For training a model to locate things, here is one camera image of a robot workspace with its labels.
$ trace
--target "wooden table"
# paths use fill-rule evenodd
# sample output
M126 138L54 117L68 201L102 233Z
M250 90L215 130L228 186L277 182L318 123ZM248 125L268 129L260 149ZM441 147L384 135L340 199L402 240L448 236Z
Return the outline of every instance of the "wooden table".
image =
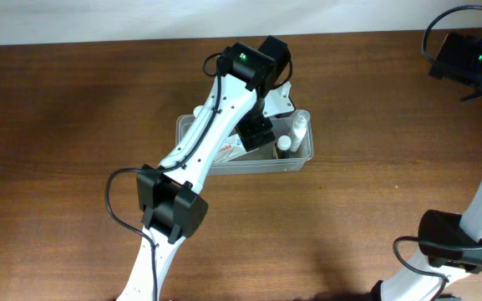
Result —
M464 211L482 178L482 100L461 105L468 88L427 75L421 35L283 37L315 157L299 172L210 176L209 212L162 299L367 292L400 269L391 244L416 234L426 210ZM107 176L156 166L174 147L175 120L211 88L208 54L263 39L0 47L0 300L116 297L140 238L108 216ZM112 198L140 224L133 176ZM482 300L482 274L446 292Z

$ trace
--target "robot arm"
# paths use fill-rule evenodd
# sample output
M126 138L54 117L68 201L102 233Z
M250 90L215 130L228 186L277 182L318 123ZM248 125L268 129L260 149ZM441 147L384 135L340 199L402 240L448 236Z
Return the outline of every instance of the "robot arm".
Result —
M118 300L158 298L175 252L207 213L208 205L199 193L227 136L236 130L248 151L275 140L269 117L289 116L295 110L288 96L291 84L275 85L290 60L287 45L272 36L258 50L236 43L220 54L215 83L187 134L161 161L160 168L144 166L137 175L139 205L144 212L142 233L155 247L142 239ZM152 248L155 258L150 256Z
M458 62L449 61L447 63L461 63L460 68L482 74L482 48L473 47L468 44L468 39L460 39L462 44L458 44L457 37L449 35L442 47L439 59L454 59L452 50L459 48L463 55L458 57ZM470 59L465 59L465 54L469 54ZM481 83L471 83L467 79L454 77L453 74L444 74L451 79L464 82L475 88L482 88ZM428 211L421 220L419 226L419 239L437 242L443 245L477 247L482 245L482 182L476 192L474 200L470 204L463 216L444 212ZM413 272L408 268L402 268L390 279L379 282L373 289L372 296L376 300L433 300L443 290L445 286L454 281L466 278L471 273L482 271L482 250L468 250L451 252L442 248L424 246L419 243L419 249L409 259L408 264L420 271L428 273L440 273L449 280L445 283L439 277L430 277Z

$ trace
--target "clear plastic bin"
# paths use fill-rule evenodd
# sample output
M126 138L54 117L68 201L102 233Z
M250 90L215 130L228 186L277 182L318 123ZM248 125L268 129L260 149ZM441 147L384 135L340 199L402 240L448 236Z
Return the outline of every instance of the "clear plastic bin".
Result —
M292 127L292 121L296 112L286 118L271 118L272 130L276 138L289 134ZM189 130L190 125L194 122L193 115L182 115L177 120L177 130L175 132L175 144L180 143L185 133ZM249 174L261 172L279 172L279 171L299 171L306 161L313 158L313 136L311 132L311 122L307 126L306 136L297 152L291 153L289 159L276 160L272 158L272 150L274 145L269 143L254 150L251 153L240 156L228 162L215 162L209 169L209 175L235 175Z

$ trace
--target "white wall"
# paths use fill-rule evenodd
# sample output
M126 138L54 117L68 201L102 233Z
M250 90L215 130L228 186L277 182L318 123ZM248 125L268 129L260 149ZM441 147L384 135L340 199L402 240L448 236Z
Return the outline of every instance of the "white wall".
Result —
M0 0L0 44L424 29L476 0ZM482 12L441 28L482 27Z

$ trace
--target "black bracket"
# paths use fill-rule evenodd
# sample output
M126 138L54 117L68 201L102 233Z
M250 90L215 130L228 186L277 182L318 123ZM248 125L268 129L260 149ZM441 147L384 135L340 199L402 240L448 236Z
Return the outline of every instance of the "black bracket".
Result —
M482 245L482 240L475 242L459 227L461 215L428 210L419 225L419 238L456 247L475 247ZM482 250L449 251L437 247L419 244L421 252L428 256L432 267L450 266L463 268L467 273L482 272Z
M231 74L244 81L246 89L255 89L264 99L290 60L287 43L268 36L257 50L243 43L227 47L218 68L222 75Z
M272 122L269 118L259 115L256 118L243 118L235 127L241 137L246 151L255 150L267 143L274 142L276 137L272 131Z
M466 74L453 72L434 64L429 75L436 79L452 79L474 88L475 92L465 96L462 102L482 97L482 38L449 33L436 58L437 62L463 70Z
M137 175L137 191L145 227L161 231L172 244L181 236L191 237L207 213L207 202L188 181L181 185L150 166L142 169L146 172Z

